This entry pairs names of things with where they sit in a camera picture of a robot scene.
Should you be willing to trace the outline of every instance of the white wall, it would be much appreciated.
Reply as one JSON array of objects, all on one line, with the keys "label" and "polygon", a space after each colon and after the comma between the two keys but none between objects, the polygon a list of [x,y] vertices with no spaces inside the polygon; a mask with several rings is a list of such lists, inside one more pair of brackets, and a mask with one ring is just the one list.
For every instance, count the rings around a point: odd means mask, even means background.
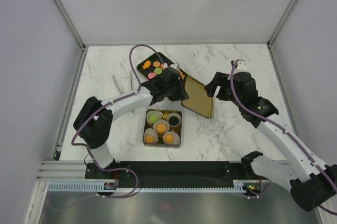
[{"label": "white wall", "polygon": [[80,48],[52,0],[1,0],[0,222],[23,223]]},{"label": "white wall", "polygon": [[62,0],[84,43],[267,42],[290,0]]},{"label": "white wall", "polygon": [[273,44],[301,139],[337,163],[337,0],[299,0]]}]

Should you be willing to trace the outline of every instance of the green macaron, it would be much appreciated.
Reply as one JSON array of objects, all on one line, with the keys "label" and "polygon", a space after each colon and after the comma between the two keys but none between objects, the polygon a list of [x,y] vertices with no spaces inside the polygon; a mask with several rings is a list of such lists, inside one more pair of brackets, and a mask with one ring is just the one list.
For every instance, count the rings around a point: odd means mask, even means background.
[{"label": "green macaron", "polygon": [[156,123],[157,121],[159,120],[159,117],[157,114],[151,114],[149,117],[148,117],[148,121],[150,123]]},{"label": "green macaron", "polygon": [[157,67],[155,70],[154,70],[154,73],[156,75],[160,75],[161,73],[163,73],[163,70],[160,68],[160,67]]}]

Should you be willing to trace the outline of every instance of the gold plate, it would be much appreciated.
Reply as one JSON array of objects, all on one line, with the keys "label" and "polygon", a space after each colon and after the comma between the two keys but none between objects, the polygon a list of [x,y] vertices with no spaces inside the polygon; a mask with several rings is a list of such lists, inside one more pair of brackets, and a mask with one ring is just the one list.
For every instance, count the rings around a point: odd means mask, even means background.
[{"label": "gold plate", "polygon": [[207,96],[205,85],[187,75],[185,91],[189,95],[189,99],[182,101],[181,104],[191,111],[210,119],[213,115],[213,98]]}]

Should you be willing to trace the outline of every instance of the wire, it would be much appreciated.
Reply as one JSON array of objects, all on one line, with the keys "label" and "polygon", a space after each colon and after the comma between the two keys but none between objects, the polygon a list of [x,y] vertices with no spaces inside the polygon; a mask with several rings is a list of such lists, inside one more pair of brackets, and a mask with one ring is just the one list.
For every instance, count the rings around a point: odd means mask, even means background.
[{"label": "wire", "polygon": [[72,203],[70,204],[69,206],[66,206],[66,207],[63,207],[63,208],[55,208],[51,205],[51,203],[49,202],[49,199],[47,199],[47,206],[49,206],[50,209],[52,209],[53,211],[56,211],[56,212],[62,212],[62,211],[65,211],[65,210],[68,210],[69,208],[71,207],[74,207],[80,203],[82,203],[83,201],[87,200],[87,199],[90,199],[90,198],[93,198],[93,197],[96,197],[98,196],[97,194],[91,194],[89,196],[86,196],[80,200],[77,200],[75,203]]},{"label": "wire", "polygon": [[262,183],[259,183],[259,185],[260,185],[260,193],[256,193],[255,191],[253,191],[253,190],[249,190],[251,193],[253,193],[253,194],[255,194],[255,195],[260,195],[261,194],[261,192],[262,192],[262,190],[263,190],[263,184]]},{"label": "wire", "polygon": [[90,121],[93,117],[95,117],[97,114],[99,114],[103,109],[105,109],[107,106],[112,105],[113,103],[116,103],[116,102],[118,102],[118,101],[120,101],[120,100],[127,99],[127,98],[129,98],[129,97],[131,97],[131,96],[134,96],[134,95],[137,94],[137,92],[139,92],[139,91],[141,90],[141,88],[142,88],[141,80],[140,80],[140,78],[138,77],[138,75],[137,75],[137,73],[136,73],[136,71],[135,71],[135,68],[134,68],[134,66],[133,66],[133,64],[132,64],[132,52],[133,52],[137,47],[140,47],[140,46],[147,47],[147,48],[151,49],[151,50],[158,56],[159,60],[160,60],[162,63],[164,63],[164,61],[163,61],[163,59],[161,58],[161,56],[159,55],[159,53],[158,53],[155,49],[153,49],[152,47],[150,47],[149,45],[139,44],[139,45],[133,46],[133,47],[131,48],[131,50],[130,50],[130,53],[129,53],[129,62],[130,62],[131,70],[132,70],[132,72],[134,73],[134,75],[135,75],[135,77],[136,77],[136,79],[137,79],[137,82],[138,82],[138,88],[137,88],[137,90],[136,90],[135,92],[133,92],[133,93],[130,93],[130,94],[124,95],[124,96],[122,96],[122,97],[120,97],[120,98],[118,98],[118,99],[115,99],[113,102],[107,102],[106,104],[102,105],[102,106],[101,106],[99,109],[97,109],[93,114],[91,114],[91,115],[89,116],[89,118],[86,119],[86,121],[84,121],[84,123],[80,126],[80,128],[79,128],[79,129],[77,130],[77,132],[75,133],[74,137],[72,138],[72,142],[71,142],[71,144],[72,144],[73,146],[83,146],[83,147],[86,147],[86,149],[87,149],[87,151],[88,151],[88,154],[89,154],[90,157],[93,159],[95,165],[97,166],[97,168],[98,168],[99,170],[104,171],[104,172],[115,172],[115,171],[118,171],[118,170],[124,170],[124,171],[130,172],[130,173],[135,177],[135,179],[136,179],[136,185],[135,185],[134,189],[133,189],[131,192],[129,192],[129,193],[125,194],[125,195],[121,195],[121,196],[105,196],[105,197],[107,197],[107,198],[127,198],[127,197],[132,196],[133,192],[136,191],[137,188],[138,188],[138,177],[137,177],[136,173],[135,173],[134,171],[130,170],[130,169],[127,169],[127,168],[116,168],[116,169],[109,169],[109,170],[103,169],[102,167],[100,167],[100,165],[99,165],[99,164],[97,163],[97,161],[95,160],[95,158],[94,158],[94,156],[93,156],[93,154],[92,154],[90,148],[88,147],[88,145],[85,144],[85,143],[75,143],[75,140],[76,140],[76,138],[79,136],[79,134],[81,133],[81,131],[83,130],[83,128],[89,123],[89,121]]},{"label": "wire", "polygon": [[[286,134],[300,149],[301,151],[305,154],[305,156],[313,163],[313,165],[319,170],[320,173],[323,174],[323,176],[327,179],[327,181],[330,183],[330,185],[332,186],[332,188],[334,189],[334,191],[337,194],[337,186],[334,184],[334,182],[331,180],[331,178],[328,176],[328,174],[316,163],[316,161],[312,158],[312,156],[305,150],[305,148],[298,142],[298,140],[289,132],[287,131],[283,126],[277,124],[276,122],[261,116],[260,114],[257,114],[251,110],[249,110],[247,107],[245,107],[241,101],[239,100],[239,97],[237,96],[236,92],[235,92],[235,88],[234,88],[234,80],[233,80],[233,76],[234,76],[234,70],[236,69],[237,63],[239,62],[240,59],[235,60],[235,62],[233,63],[232,66],[232,70],[231,70],[231,74],[230,74],[230,84],[231,84],[231,89],[234,95],[234,98],[236,100],[236,102],[239,104],[239,106],[241,106],[242,109],[244,109],[246,112],[250,113],[251,115],[254,115],[257,118],[260,118],[263,121],[269,122],[272,125],[276,126],[277,128],[279,128],[281,131],[283,131],[284,134]],[[332,212],[329,210],[330,214],[332,215],[336,215],[337,216],[337,212]]]},{"label": "wire", "polygon": [[88,168],[88,164],[85,162],[85,159],[88,157],[88,155],[89,154],[87,154],[86,156],[85,156],[85,158],[83,159],[83,162],[84,162],[84,164],[85,164],[85,166]]},{"label": "wire", "polygon": [[259,195],[256,195],[256,196],[246,196],[246,195],[242,195],[242,194],[235,194],[236,196],[240,196],[242,198],[248,198],[248,199],[259,199],[260,196],[264,195],[265,192],[269,189],[270,185],[272,184],[272,180],[269,180],[269,183],[267,185],[267,187],[261,191],[261,193]]}]

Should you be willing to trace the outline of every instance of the marble table surface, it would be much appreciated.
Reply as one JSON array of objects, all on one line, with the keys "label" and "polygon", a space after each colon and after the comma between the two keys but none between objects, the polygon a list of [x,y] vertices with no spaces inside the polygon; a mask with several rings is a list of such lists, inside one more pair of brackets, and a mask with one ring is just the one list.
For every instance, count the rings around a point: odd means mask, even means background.
[{"label": "marble table surface", "polygon": [[[113,98],[131,90],[128,54],[132,46],[89,47],[83,72],[78,85],[70,121],[66,131],[60,160],[83,160],[87,151],[83,147],[71,146],[75,134],[72,125],[85,101],[90,96],[98,99]],[[275,71],[265,44],[248,45],[156,45],[162,52],[189,75],[208,84],[215,72],[230,73],[231,60],[241,58],[247,61],[256,80],[259,95],[269,99],[290,124]],[[133,64],[152,54],[145,47],[137,48]],[[151,108],[180,110],[183,112],[183,136],[179,149],[145,147],[142,142],[145,111],[140,108],[113,122],[107,141],[112,156],[119,161],[239,161],[242,156],[259,150],[274,160],[284,156],[274,144],[240,115],[231,102],[214,99],[214,112],[206,119],[181,106],[180,101],[164,100]]]}]

